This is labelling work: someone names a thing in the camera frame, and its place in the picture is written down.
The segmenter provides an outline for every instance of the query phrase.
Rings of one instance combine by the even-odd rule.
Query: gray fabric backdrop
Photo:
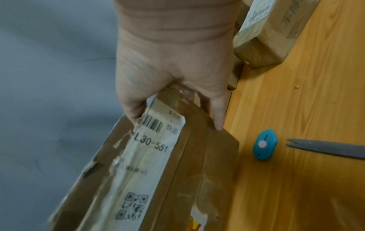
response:
[[[0,1],[0,230],[42,231],[122,114],[112,0]]]

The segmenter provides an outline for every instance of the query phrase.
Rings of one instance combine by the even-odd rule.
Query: wooden tabletop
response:
[[[322,0],[283,64],[245,66],[225,128],[240,142],[226,230],[365,230],[365,161],[285,146],[365,145],[365,1]],[[252,147],[268,128],[279,142],[260,161]]]

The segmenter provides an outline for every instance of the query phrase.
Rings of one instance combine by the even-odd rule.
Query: scissor blade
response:
[[[319,153],[365,159],[365,146],[317,140],[288,139],[286,146]]]

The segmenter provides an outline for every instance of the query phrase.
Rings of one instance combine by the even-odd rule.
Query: wooden table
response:
[[[246,66],[225,128],[240,142],[226,230],[365,230],[365,161],[285,146],[365,145],[365,1],[322,0],[283,64]],[[268,128],[279,143],[260,161],[252,147]]]

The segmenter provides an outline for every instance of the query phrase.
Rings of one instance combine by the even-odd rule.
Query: barcode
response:
[[[136,194],[129,192],[121,205],[116,220],[137,220],[141,217],[143,210],[146,208],[148,195]]]
[[[147,115],[144,121],[142,122],[142,125],[148,127],[152,131],[155,131],[157,133],[160,133],[161,128],[163,126],[163,122],[159,121],[158,119]]]

